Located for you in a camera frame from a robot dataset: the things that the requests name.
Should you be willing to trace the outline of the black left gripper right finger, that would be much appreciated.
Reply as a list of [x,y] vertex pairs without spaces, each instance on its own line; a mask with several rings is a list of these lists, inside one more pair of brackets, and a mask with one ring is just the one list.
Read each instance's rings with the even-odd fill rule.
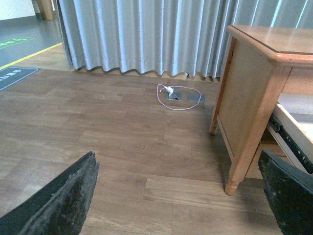
[[285,235],[313,233],[313,177],[263,149],[259,170],[264,193]]

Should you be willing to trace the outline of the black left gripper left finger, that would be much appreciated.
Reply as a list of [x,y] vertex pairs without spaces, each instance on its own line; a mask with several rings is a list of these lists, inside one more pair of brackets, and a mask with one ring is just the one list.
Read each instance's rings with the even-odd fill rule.
[[78,235],[94,194],[99,162],[88,152],[1,217],[2,235]]

